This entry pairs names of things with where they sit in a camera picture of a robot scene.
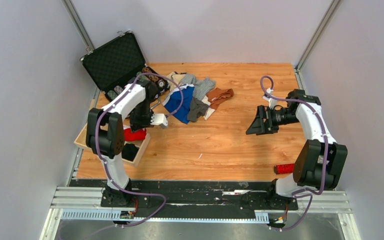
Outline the red underwear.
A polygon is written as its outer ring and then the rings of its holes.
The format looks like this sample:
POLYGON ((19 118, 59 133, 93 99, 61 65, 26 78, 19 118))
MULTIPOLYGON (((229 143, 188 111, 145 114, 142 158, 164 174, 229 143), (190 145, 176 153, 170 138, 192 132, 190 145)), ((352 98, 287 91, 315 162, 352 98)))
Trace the red underwear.
POLYGON ((124 140, 126 142, 143 141, 146 138, 147 130, 145 128, 132 131, 131 128, 125 128, 123 130, 124 140))

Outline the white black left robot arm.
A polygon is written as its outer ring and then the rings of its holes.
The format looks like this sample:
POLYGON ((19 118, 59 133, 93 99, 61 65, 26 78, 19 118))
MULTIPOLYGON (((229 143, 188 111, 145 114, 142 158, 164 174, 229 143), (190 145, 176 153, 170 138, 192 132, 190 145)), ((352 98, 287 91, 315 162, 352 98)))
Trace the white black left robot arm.
POLYGON ((131 180, 122 158, 125 146, 124 120, 134 110, 144 117, 143 127, 151 124, 153 111, 150 104, 159 95, 158 86, 150 80, 136 79, 103 108, 92 108, 87 117, 86 145, 99 158, 107 184, 104 196, 114 198, 120 206, 129 206, 133 201, 131 180))

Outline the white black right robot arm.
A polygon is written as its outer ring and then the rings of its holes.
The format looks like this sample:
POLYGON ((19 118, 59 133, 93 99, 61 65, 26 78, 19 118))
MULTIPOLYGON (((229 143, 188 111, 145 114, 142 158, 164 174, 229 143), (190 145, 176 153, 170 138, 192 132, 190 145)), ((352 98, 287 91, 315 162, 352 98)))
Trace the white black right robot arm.
POLYGON ((256 116, 246 130, 248 135, 268 135, 280 126, 300 123, 306 139, 288 176, 275 179, 272 191, 265 195, 266 204, 278 209, 298 193, 320 194, 337 187, 348 155, 345 145, 337 143, 323 119, 322 106, 317 96, 307 95, 302 89, 288 93, 287 107, 259 105, 256 116))

